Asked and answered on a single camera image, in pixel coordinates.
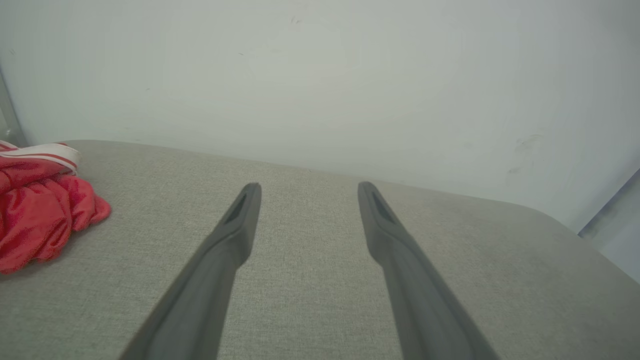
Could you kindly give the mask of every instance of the clothing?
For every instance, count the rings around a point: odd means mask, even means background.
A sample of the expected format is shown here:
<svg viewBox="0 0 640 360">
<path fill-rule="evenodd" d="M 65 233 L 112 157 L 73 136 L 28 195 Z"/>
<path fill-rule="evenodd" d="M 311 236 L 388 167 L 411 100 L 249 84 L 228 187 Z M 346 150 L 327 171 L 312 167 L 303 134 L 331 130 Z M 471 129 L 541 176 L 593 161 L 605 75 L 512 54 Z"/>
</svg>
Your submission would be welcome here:
<svg viewBox="0 0 640 360">
<path fill-rule="evenodd" d="M 78 162 L 64 144 L 0 142 L 0 272 L 58 257 L 71 231 L 109 216 L 109 204 L 74 175 Z"/>
</svg>

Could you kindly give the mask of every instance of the gray upholstery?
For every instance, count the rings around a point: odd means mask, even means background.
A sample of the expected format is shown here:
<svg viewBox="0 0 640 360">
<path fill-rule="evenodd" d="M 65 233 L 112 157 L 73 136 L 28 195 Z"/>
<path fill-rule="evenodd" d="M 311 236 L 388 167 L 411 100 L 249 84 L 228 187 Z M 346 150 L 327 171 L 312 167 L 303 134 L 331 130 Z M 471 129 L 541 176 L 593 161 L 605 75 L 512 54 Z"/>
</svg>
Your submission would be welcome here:
<svg viewBox="0 0 640 360">
<path fill-rule="evenodd" d="M 1 359 L 117 359 L 245 183 L 262 185 L 220 359 L 399 359 L 361 179 L 131 143 L 72 141 L 113 214 L 61 257 L 0 277 Z M 504 359 L 639 359 L 640 286 L 521 206 L 382 182 Z"/>
</svg>

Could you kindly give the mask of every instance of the crumpled red fabric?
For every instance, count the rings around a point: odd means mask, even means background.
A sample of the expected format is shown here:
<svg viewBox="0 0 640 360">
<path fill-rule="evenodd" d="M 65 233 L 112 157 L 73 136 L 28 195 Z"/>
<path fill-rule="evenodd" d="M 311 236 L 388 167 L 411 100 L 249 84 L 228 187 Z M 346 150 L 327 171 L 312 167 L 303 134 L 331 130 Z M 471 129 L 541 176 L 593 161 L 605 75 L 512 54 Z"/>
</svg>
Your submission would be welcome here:
<svg viewBox="0 0 640 360">
<path fill-rule="evenodd" d="M 104 220 L 111 206 L 59 163 L 0 157 L 0 272 L 60 255 L 72 231 Z"/>
</svg>

